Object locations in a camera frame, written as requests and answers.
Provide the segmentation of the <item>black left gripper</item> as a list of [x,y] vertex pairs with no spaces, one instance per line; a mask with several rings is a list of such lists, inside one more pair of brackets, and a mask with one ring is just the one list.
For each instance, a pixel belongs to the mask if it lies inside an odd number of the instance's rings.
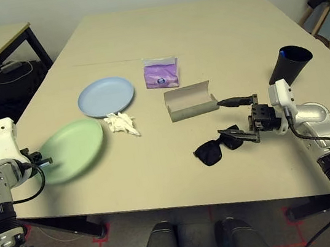
[[22,156],[28,159],[27,161],[21,163],[20,168],[22,170],[28,170],[29,168],[31,168],[30,166],[25,165],[25,163],[30,163],[36,167],[41,167],[41,168],[49,166],[51,163],[53,163],[51,157],[49,157],[48,159],[42,159],[42,154],[38,151],[30,153],[28,148],[23,148],[20,149],[20,153]]

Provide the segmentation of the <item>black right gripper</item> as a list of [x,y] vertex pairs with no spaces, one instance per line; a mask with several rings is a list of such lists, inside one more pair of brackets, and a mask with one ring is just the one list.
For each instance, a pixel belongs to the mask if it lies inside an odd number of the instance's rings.
[[281,126],[280,118],[277,117],[274,108],[270,107],[268,104],[259,104],[256,94],[247,97],[231,97],[219,101],[217,105],[227,108],[251,106],[251,114],[248,116],[249,130],[251,132],[231,128],[218,130],[218,133],[235,139],[259,143],[261,138],[260,131],[276,131],[279,130]]

